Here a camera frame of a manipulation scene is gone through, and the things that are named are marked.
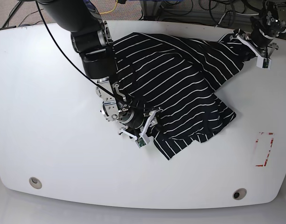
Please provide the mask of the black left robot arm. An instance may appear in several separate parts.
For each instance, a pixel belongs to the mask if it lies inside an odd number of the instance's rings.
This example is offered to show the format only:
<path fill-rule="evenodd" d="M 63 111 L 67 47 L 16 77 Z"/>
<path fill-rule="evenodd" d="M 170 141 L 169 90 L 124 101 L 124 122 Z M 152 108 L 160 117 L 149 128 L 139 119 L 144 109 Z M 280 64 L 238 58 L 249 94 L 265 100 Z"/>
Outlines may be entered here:
<path fill-rule="evenodd" d="M 235 29 L 226 43 L 232 44 L 233 52 L 242 62 L 256 57 L 268 63 L 273 51 L 279 48 L 274 39 L 286 33 L 286 0 L 262 1 L 258 15 L 250 17 L 250 21 L 250 33 Z"/>

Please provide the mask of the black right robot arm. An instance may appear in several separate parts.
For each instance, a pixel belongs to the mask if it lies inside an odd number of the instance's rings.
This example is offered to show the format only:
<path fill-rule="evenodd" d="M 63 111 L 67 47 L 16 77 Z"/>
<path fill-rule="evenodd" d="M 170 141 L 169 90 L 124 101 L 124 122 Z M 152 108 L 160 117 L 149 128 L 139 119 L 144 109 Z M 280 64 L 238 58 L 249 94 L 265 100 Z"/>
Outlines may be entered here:
<path fill-rule="evenodd" d="M 96 86 L 105 119 L 121 123 L 119 134 L 128 135 L 138 147 L 147 145 L 150 142 L 147 131 L 157 124 L 155 115 L 159 109 L 140 108 L 119 90 L 113 40 L 107 22 L 96 7 L 89 0 L 37 0 L 35 3 L 60 27 L 70 31 L 72 47 L 84 67 L 82 75 Z"/>

